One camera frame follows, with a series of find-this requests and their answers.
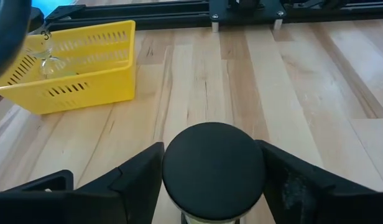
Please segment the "yellow plastic basket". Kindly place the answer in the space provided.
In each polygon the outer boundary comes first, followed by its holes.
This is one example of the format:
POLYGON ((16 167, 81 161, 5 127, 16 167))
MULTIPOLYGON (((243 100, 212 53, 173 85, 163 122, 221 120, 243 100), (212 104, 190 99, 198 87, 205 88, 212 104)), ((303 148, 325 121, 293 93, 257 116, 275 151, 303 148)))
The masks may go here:
POLYGON ((23 52, 0 77, 0 95, 34 114, 131 100, 135 96, 135 21, 30 35, 23 52), (64 71, 43 77, 36 50, 49 44, 64 71))

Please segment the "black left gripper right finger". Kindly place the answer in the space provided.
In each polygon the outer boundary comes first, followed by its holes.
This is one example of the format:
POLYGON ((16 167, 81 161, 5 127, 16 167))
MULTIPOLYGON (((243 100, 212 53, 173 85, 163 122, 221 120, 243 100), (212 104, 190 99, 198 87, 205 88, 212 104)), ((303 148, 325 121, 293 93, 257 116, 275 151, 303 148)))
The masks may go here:
POLYGON ((264 197, 279 224, 375 224, 380 193, 328 172, 263 140, 264 197))

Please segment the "hourglass with green sand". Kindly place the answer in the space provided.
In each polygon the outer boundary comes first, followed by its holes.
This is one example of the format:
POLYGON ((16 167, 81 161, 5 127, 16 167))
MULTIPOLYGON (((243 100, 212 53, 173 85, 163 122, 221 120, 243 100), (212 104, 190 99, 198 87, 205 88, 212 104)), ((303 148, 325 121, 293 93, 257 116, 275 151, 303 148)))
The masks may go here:
POLYGON ((262 149, 226 123, 200 123, 167 146, 162 180, 185 220, 237 222, 258 202, 265 185, 262 149))

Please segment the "clear hourglass with black caps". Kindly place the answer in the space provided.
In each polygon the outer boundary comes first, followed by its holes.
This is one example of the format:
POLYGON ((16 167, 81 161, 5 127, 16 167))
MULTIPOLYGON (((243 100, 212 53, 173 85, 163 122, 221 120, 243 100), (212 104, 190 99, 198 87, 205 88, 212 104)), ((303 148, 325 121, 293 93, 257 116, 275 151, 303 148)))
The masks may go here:
POLYGON ((76 75, 68 64, 53 54, 55 42, 48 30, 27 36, 25 51, 40 60, 42 79, 62 78, 76 75))

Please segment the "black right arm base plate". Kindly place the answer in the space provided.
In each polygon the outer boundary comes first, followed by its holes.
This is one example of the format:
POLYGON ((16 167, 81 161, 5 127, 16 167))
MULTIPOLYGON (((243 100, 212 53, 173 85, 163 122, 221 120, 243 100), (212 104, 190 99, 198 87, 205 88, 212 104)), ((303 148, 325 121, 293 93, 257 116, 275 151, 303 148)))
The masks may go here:
POLYGON ((219 32, 220 26, 251 24, 272 24, 275 29, 279 29, 287 15, 281 0, 261 0, 262 5, 255 9, 231 9, 228 0, 208 2, 213 32, 219 32))

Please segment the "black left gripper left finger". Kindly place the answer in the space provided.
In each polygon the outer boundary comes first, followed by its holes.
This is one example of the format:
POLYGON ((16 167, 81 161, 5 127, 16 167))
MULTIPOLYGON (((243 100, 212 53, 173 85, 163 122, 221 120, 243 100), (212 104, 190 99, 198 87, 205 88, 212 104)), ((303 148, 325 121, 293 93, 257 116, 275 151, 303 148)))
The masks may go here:
POLYGON ((78 188, 91 194, 92 224, 152 224, 162 185, 163 142, 156 142, 78 188))

